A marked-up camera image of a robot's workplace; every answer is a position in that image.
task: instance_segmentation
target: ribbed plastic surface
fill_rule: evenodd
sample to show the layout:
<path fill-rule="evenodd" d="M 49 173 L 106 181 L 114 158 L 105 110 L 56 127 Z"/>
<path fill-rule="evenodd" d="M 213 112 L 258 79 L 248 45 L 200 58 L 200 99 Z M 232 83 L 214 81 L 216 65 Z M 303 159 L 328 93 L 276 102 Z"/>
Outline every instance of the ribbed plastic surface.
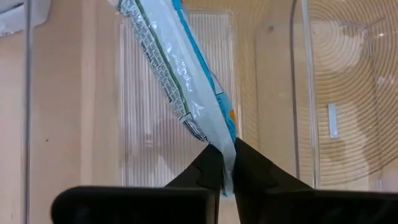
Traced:
<path fill-rule="evenodd" d="M 193 12 L 190 25 L 239 120 L 231 15 Z M 127 19 L 122 21 L 120 33 L 123 184 L 163 186 L 187 168 L 206 144 L 191 136 L 173 116 Z"/>

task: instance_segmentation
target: concentric circle pattern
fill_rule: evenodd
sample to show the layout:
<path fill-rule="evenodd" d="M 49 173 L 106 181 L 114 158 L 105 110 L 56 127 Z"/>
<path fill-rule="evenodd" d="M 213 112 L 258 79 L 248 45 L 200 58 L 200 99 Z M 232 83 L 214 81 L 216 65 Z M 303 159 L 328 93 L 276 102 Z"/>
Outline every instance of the concentric circle pattern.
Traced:
<path fill-rule="evenodd" d="M 398 155 L 398 1 L 311 0 L 310 15 L 321 185 L 372 185 Z"/>

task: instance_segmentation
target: orange label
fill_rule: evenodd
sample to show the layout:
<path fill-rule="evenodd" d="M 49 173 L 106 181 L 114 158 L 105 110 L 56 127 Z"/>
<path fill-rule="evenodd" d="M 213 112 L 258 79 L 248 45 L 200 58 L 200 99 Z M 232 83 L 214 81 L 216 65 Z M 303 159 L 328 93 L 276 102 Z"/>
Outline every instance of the orange label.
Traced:
<path fill-rule="evenodd" d="M 235 119 L 235 111 L 231 110 L 229 112 L 229 115 L 231 116 L 232 120 L 234 121 L 234 123 L 236 123 L 236 119 Z"/>

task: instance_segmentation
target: black plastic piece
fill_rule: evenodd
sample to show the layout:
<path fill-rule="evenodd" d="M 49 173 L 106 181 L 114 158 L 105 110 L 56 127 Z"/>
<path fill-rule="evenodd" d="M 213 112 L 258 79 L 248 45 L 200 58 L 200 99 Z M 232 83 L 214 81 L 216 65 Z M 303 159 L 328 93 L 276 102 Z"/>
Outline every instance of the black plastic piece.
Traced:
<path fill-rule="evenodd" d="M 77 187 L 52 205 L 55 224 L 214 223 L 214 192 L 207 189 Z"/>
<path fill-rule="evenodd" d="M 398 194 L 314 190 L 236 140 L 235 197 L 242 224 L 398 223 Z M 218 223 L 223 156 L 206 149 L 158 189 L 77 187 L 52 206 L 54 224 Z"/>

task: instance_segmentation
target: transparent plastic bin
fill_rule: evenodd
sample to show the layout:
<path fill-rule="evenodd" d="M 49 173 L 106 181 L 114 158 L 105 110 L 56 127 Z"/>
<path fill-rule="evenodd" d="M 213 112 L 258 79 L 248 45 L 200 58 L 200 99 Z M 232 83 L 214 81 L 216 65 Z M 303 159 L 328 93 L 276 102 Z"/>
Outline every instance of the transparent plastic bin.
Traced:
<path fill-rule="evenodd" d="M 398 190 L 397 10 L 271 1 L 256 61 L 260 148 L 276 164 L 316 188 Z"/>
<path fill-rule="evenodd" d="M 294 1 L 183 2 L 240 138 L 316 188 L 398 190 L 398 3 L 297 0 L 292 14 Z M 204 148 L 129 31 L 107 0 L 52 1 L 33 31 L 28 173 L 26 33 L 0 38 L 0 223 L 50 223 L 53 199 L 76 185 L 162 186 Z M 222 200 L 220 223 L 238 220 Z"/>

